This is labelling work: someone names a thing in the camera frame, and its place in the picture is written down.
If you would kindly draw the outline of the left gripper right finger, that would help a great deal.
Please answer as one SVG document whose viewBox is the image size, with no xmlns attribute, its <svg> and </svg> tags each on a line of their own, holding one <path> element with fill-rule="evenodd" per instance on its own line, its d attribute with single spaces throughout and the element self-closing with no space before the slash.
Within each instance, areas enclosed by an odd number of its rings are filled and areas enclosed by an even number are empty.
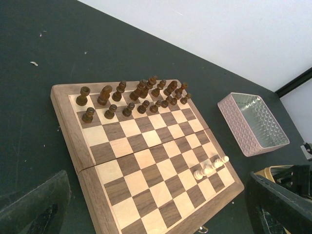
<svg viewBox="0 0 312 234">
<path fill-rule="evenodd" d="M 312 170 L 294 165 L 298 183 L 280 186 L 251 172 L 245 202 L 256 234 L 310 234 L 312 232 Z"/>
</svg>

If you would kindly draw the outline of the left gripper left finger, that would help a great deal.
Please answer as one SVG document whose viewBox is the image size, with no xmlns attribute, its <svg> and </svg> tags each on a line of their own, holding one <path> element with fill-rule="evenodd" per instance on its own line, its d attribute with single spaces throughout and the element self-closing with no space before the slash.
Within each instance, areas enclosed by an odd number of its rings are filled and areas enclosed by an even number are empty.
<svg viewBox="0 0 312 234">
<path fill-rule="evenodd" d="M 2 234 L 58 234 L 71 199 L 67 172 L 44 183 L 0 196 Z"/>
</svg>

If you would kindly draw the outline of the light pawn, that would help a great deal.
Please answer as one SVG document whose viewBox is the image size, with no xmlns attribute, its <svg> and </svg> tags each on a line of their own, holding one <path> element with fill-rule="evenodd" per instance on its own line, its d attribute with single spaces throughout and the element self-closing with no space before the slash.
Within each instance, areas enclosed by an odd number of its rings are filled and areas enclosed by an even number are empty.
<svg viewBox="0 0 312 234">
<path fill-rule="evenodd" d="M 223 156 L 223 157 L 221 158 L 221 161 L 222 161 L 223 164 L 229 162 L 229 160 L 230 160 L 230 159 L 229 159 L 228 156 Z"/>
<path fill-rule="evenodd" d="M 223 165 L 222 159 L 218 158 L 212 163 L 212 167 L 216 170 L 217 168 L 221 167 Z"/>
<path fill-rule="evenodd" d="M 205 174 L 202 173 L 201 170 L 196 170 L 196 171 L 194 172 L 194 178 L 195 178 L 196 180 L 201 180 L 204 176 L 205 176 Z"/>
<path fill-rule="evenodd" d="M 211 173 L 214 170 L 214 167 L 211 164 L 207 164 L 202 169 L 202 173 L 207 176 L 209 173 Z"/>
</svg>

